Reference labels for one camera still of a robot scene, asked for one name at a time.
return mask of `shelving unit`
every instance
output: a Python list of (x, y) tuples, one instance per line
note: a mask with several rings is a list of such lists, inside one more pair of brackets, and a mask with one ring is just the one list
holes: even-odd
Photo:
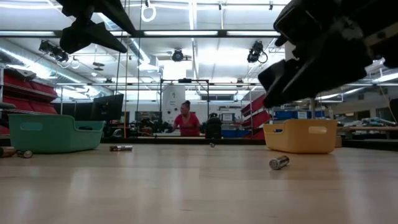
[[(16, 106), (0, 110), (1, 119), (8, 120), (10, 113), (57, 114), (50, 104), (57, 97), (52, 85), (27, 81), (18, 70), (0, 68), (0, 102)], [(0, 134), (9, 134), (9, 130), (0, 127)]]
[(245, 136), (245, 138), (251, 139), (265, 139), (264, 132), (261, 126), (271, 119), (271, 115), (266, 111), (263, 105), (265, 94), (252, 100), (251, 91), (249, 91), (249, 101), (250, 104), (246, 105), (242, 110), (242, 128), (245, 130), (250, 130), (250, 134)]

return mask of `black robotic claw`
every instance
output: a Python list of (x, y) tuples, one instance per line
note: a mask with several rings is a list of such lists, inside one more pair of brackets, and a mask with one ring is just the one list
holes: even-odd
[(381, 55), (398, 67), (398, 17), (388, 0), (292, 0), (280, 13), (275, 42), (295, 45), (295, 58), (259, 74), (267, 91), (265, 107), (315, 97), (366, 76)]
[(120, 28), (134, 35), (135, 28), (118, 0), (57, 0), (62, 6), (62, 13), (66, 16), (76, 17), (72, 26), (62, 32), (61, 48), (72, 54), (90, 44), (99, 44), (104, 47), (127, 52), (123, 46), (109, 31), (105, 24), (95, 24), (91, 21), (94, 12), (102, 12)]

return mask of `teal plastic bin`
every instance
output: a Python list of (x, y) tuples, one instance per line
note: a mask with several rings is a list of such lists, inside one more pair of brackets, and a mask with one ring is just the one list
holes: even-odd
[(75, 121), (67, 115), (10, 114), (9, 123), (11, 146), (37, 154), (95, 149), (104, 127), (104, 121)]

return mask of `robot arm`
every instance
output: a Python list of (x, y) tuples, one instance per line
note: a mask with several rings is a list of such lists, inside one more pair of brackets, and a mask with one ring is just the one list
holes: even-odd
[(355, 82), (365, 67), (384, 57), (398, 67), (398, 17), (388, 0), (292, 0), (274, 29), (276, 45), (295, 45), (295, 58), (259, 74), (267, 91), (264, 106), (282, 105)]

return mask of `bin handle cutout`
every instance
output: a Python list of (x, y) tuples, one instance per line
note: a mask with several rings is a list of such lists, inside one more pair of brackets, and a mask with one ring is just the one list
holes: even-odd
[(24, 131), (41, 131), (43, 130), (43, 124), (39, 122), (24, 122), (20, 128)]
[(311, 126), (308, 128), (310, 134), (326, 134), (328, 129), (323, 126)]

